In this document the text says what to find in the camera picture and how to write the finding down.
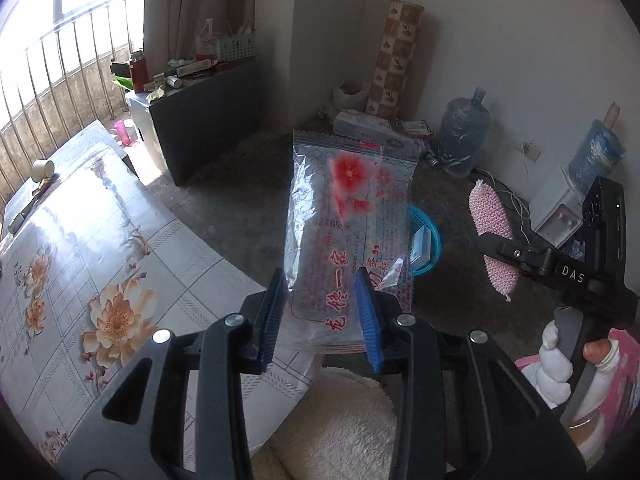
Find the white-gloved right hand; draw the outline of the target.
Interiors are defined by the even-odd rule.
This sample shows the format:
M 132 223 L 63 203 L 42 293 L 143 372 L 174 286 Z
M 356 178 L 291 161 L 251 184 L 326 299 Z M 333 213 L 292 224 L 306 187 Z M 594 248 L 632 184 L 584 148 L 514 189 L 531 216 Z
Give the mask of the white-gloved right hand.
M 568 380 L 574 367 L 558 348 L 560 332 L 555 322 L 549 322 L 541 336 L 537 363 L 522 369 L 523 375 L 534 386 L 549 408 L 557 408 L 570 398 L 572 388 Z M 589 388 L 574 413 L 572 422 L 581 422 L 604 403 L 613 379 L 620 367 L 620 344 L 616 339 L 587 342 L 582 356 L 596 370 Z

